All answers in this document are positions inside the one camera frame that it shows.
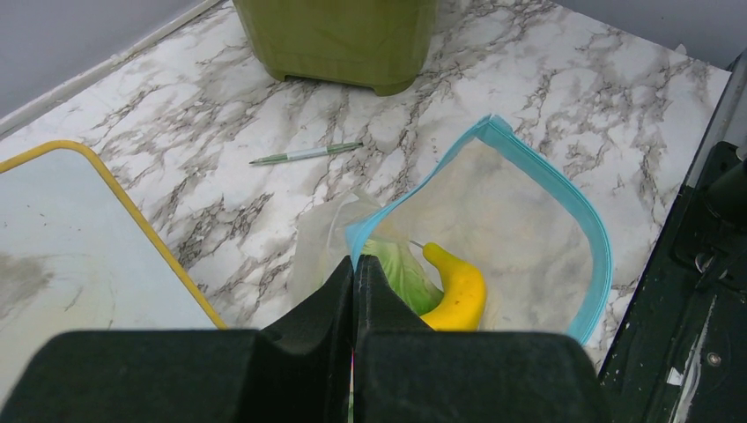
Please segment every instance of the pen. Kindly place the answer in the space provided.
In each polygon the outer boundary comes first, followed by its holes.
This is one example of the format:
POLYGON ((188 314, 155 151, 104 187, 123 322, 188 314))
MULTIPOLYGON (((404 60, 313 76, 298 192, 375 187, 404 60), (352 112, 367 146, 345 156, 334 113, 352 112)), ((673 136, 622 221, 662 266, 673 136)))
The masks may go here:
POLYGON ((333 144, 326 147, 310 148, 298 152, 284 152, 262 157, 261 159, 250 161, 250 165, 275 165, 285 163, 286 161, 309 159, 311 157, 330 156, 340 152, 350 152, 363 146, 363 143, 343 143, 333 144))

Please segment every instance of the yellow banana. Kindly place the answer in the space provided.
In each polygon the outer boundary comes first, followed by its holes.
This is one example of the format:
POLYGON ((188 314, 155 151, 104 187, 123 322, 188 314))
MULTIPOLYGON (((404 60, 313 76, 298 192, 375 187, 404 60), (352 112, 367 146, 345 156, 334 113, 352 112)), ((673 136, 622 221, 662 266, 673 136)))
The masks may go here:
POLYGON ((423 257, 438 269, 444 296, 420 318, 435 330, 476 330, 487 298, 483 274, 432 242, 423 246, 423 257))

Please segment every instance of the white marble surface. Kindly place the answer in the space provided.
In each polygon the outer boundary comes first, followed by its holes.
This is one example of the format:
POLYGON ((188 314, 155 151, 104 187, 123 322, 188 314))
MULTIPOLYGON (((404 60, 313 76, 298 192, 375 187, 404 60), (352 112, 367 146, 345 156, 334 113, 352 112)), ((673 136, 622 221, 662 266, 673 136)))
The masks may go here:
POLYGON ((360 186, 401 196, 481 116, 506 118, 607 225, 616 264, 588 345, 599 361, 728 73, 556 4, 441 3, 405 93, 277 83, 224 3, 0 142, 0 159, 69 138, 100 154, 229 325, 291 307, 298 216, 360 186), (353 153, 274 167, 274 152, 360 140, 353 153))

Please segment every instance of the green container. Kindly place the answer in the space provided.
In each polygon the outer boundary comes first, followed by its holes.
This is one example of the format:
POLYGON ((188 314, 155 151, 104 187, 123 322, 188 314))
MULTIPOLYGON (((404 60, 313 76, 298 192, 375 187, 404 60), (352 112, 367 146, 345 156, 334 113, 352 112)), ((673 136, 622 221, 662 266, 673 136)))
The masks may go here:
POLYGON ((233 0, 256 57, 289 75, 392 95, 423 68, 438 0, 233 0))

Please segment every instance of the green lettuce leaf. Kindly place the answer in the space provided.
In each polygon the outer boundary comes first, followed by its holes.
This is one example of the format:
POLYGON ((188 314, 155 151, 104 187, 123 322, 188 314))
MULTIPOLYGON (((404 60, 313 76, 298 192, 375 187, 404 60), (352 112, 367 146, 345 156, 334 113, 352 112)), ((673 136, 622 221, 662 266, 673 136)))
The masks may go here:
POLYGON ((406 244, 368 240, 362 254, 379 258, 389 286, 418 315, 436 308, 443 298, 406 244))

